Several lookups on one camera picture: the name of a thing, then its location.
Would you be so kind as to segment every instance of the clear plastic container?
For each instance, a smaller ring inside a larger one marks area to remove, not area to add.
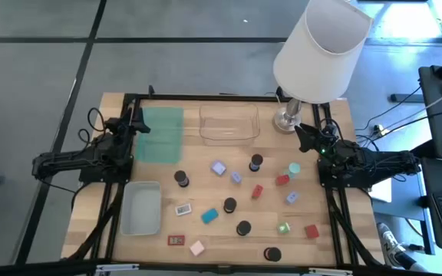
[[[241,146],[260,134],[259,110],[254,104],[200,107],[200,136],[207,146]]]

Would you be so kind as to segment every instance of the game piece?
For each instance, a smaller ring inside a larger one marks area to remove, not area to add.
[[[237,172],[231,172],[231,181],[240,184],[242,182],[242,176]]]
[[[260,165],[263,162],[263,157],[260,154],[254,154],[252,156],[252,162],[249,164],[249,168],[252,172],[256,172],[260,169]]]
[[[175,213],[178,216],[186,215],[190,212],[192,212],[192,208],[190,207],[190,203],[175,207]]]
[[[318,233],[318,229],[316,225],[310,225],[305,227],[306,237],[307,238],[318,238],[320,234]]]
[[[279,226],[277,226],[277,231],[279,234],[289,233],[289,230],[291,230],[291,228],[289,227],[288,222],[281,223]]]
[[[218,176],[222,176],[226,171],[226,166],[221,163],[221,161],[214,161],[213,165],[211,166],[211,170]]]
[[[260,185],[255,186],[253,193],[252,193],[252,198],[257,199],[262,194],[263,189],[264,189],[264,187],[262,187]]]
[[[204,251],[204,245],[200,243],[200,241],[196,241],[193,245],[190,246],[190,250],[194,256],[198,256]]]
[[[180,187],[185,188],[189,185],[189,178],[187,178],[187,174],[184,171],[176,171],[173,177]]]
[[[168,245],[185,245],[184,235],[169,235]]]
[[[201,215],[200,218],[203,220],[205,224],[208,224],[217,217],[218,217],[218,212],[214,208],[212,208],[209,211],[203,213],[203,215]]]
[[[293,179],[301,171],[301,166],[298,163],[289,164],[289,178]]]
[[[292,204],[298,199],[299,194],[297,192],[291,192],[289,193],[288,197],[285,199],[287,203]]]
[[[279,261],[282,257],[279,248],[266,248],[264,250],[264,258],[267,261]]]
[[[252,230],[252,226],[250,225],[250,222],[247,221],[241,221],[238,226],[236,226],[236,233],[241,236],[247,235],[250,233],[250,230]]]
[[[236,208],[236,200],[234,198],[227,198],[224,201],[224,212],[227,212],[228,214],[231,214],[235,211]]]
[[[276,186],[282,186],[284,184],[287,184],[288,182],[289,182],[288,175],[277,176],[277,178],[275,179]]]

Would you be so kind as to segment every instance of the green cube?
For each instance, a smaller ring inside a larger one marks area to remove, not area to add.
[[[289,230],[291,230],[291,228],[289,227],[288,222],[281,223],[279,226],[277,226],[277,231],[279,234],[289,233]]]

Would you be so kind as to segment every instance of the pink cube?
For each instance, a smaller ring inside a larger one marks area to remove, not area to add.
[[[190,246],[190,250],[194,256],[198,256],[204,251],[204,245],[200,243],[200,241],[196,241],[192,246]]]

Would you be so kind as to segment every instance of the white label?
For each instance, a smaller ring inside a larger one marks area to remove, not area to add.
[[[192,208],[190,208],[190,203],[175,207],[176,215],[186,215],[190,212],[192,212]]]

